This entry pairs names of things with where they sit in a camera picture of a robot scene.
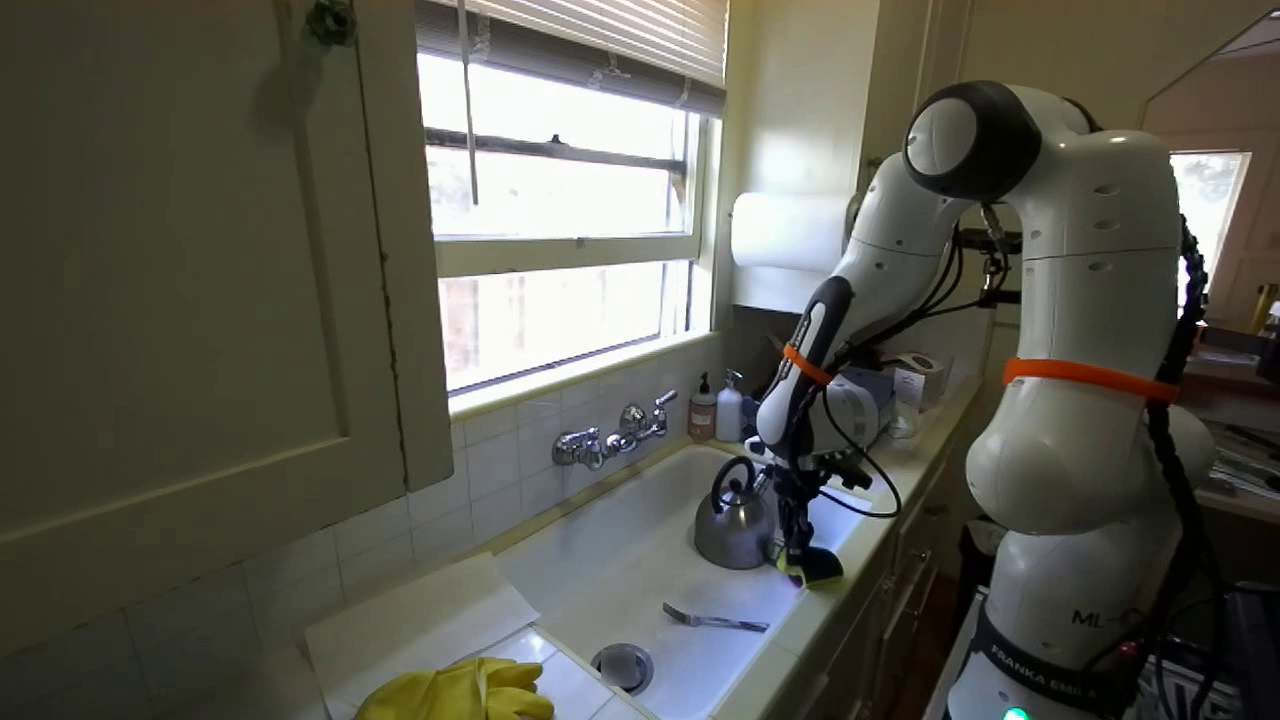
white sink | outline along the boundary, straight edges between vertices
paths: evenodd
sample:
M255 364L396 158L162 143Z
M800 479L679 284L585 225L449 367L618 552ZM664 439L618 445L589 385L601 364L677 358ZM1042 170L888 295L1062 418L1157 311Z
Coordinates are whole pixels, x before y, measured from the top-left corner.
M732 571L697 555L694 514L727 450L685 446L612 496L508 547L505 571L540 613L540 626L591 665L608 642L653 657L633 701L653 715L717 715L800 591L775 566ZM860 514L814 500L815 547L842 547ZM770 633L685 626L685 613L759 621Z

sink faucet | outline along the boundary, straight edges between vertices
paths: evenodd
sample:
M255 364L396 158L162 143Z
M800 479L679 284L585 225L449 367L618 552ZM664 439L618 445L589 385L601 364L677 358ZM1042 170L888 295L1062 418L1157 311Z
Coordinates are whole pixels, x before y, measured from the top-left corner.
M648 413L639 405L627 405L618 418L618 432L608 432L608 436L601 427L559 432L552 445L552 460L601 466L618 455L633 455L633 450L639 450L643 439L669 436L669 405L672 398L677 398L677 393L664 393L653 398Z

yellow rubber glove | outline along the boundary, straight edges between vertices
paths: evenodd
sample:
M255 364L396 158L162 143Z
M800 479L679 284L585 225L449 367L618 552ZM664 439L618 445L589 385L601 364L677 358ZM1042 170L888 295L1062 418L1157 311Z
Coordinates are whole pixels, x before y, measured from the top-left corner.
M443 673L407 673L378 686L358 720L555 720L537 697L540 665L473 657Z

window blind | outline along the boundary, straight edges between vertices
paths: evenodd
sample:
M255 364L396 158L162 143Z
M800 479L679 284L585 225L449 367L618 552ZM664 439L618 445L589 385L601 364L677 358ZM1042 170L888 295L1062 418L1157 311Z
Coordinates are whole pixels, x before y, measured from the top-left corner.
M720 112L727 0L422 0L422 49Z

silver kettle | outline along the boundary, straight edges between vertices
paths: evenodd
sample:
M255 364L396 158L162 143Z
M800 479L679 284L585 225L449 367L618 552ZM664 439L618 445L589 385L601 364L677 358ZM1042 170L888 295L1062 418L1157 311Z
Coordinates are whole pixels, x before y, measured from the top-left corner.
M775 496L749 455L717 471L694 519L694 547L720 566L759 566L775 547Z

